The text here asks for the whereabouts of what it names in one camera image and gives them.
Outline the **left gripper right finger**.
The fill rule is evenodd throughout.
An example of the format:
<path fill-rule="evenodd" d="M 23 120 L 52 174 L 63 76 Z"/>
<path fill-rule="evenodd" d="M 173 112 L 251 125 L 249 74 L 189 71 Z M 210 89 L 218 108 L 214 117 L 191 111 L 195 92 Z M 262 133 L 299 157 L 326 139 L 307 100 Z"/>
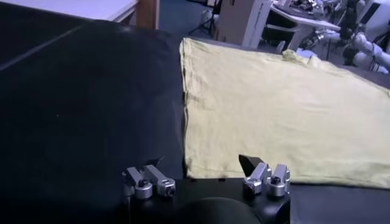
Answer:
<path fill-rule="evenodd" d="M 259 157 L 238 155 L 245 177 L 243 189 L 247 195 L 265 192 L 269 197 L 284 197 L 290 194 L 291 172 L 284 164 L 271 166 Z"/>

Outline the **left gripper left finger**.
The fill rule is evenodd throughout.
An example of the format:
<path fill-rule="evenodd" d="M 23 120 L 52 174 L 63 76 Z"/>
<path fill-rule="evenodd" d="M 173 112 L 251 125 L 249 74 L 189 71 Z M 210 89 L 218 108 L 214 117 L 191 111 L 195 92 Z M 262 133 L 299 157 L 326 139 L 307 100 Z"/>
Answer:
<path fill-rule="evenodd" d="M 127 200 L 148 200 L 154 195 L 171 198 L 176 193 L 176 181 L 164 175 L 158 168 L 159 160 L 143 166 L 142 169 L 128 167 L 122 171 L 123 194 Z"/>

